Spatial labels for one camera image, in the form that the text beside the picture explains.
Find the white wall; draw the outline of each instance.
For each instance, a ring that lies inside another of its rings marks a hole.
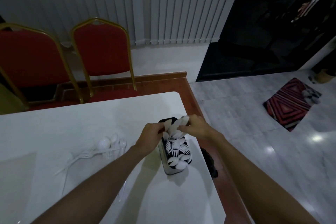
[[[149,45],[132,48],[132,63],[135,76],[187,72],[188,82],[195,82],[209,44],[172,44]],[[85,81],[78,57],[71,52],[65,53],[77,81]],[[130,73],[91,76],[92,80],[129,77]]]
[[[321,48],[314,56],[312,56],[299,70],[311,69],[318,62],[320,62],[325,56],[327,56],[332,50],[335,49],[336,36],[331,39],[325,46]]]

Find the red striped rug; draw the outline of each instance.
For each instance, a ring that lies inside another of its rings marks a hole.
[[[267,113],[289,132],[311,108],[302,95],[302,91],[306,89],[311,87],[293,78],[263,103]]]

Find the baseboard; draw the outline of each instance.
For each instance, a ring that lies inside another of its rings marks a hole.
[[[175,73],[165,73],[165,74],[149,74],[149,75],[140,75],[135,76],[135,82],[150,82],[150,81],[159,81],[159,80],[167,80],[167,79],[177,79],[177,78],[186,78],[187,72],[175,72]],[[86,81],[77,82],[80,88],[87,88]],[[108,85],[118,85],[118,84],[127,84],[132,83],[131,77],[123,77],[123,78],[111,78],[111,79],[103,79],[103,80],[92,80],[91,84],[93,87],[99,86],[108,86]],[[67,82],[62,84],[64,90],[73,89],[73,85],[71,82]]]

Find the white table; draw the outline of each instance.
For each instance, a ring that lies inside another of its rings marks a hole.
[[[90,146],[116,130],[125,135],[129,148],[146,123],[183,115],[179,94],[168,92],[0,116],[0,185],[21,191],[13,198],[22,197],[17,216],[9,216],[11,206],[0,195],[0,207],[6,209],[2,214],[6,220],[30,223],[52,206],[59,199],[61,179],[53,172],[71,149]],[[200,147],[195,137],[188,138],[193,159],[186,170],[167,176],[157,148],[132,171],[124,199],[111,206],[102,223],[223,224],[226,215]],[[10,170],[1,168],[8,163]],[[21,181],[16,176],[23,163]]]

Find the red chair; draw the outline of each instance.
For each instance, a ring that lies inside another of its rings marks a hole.
[[[15,31],[2,29],[11,27]],[[46,86],[71,81],[80,103],[82,94],[58,41],[48,33],[12,23],[0,24],[0,73],[7,80],[27,110],[39,110],[78,104],[50,102],[30,107],[19,88]]]
[[[89,103],[139,96],[132,68],[129,37],[126,30],[113,22],[89,19],[71,31],[73,47],[80,57],[90,90]],[[133,89],[94,93],[90,75],[108,75],[130,71]]]

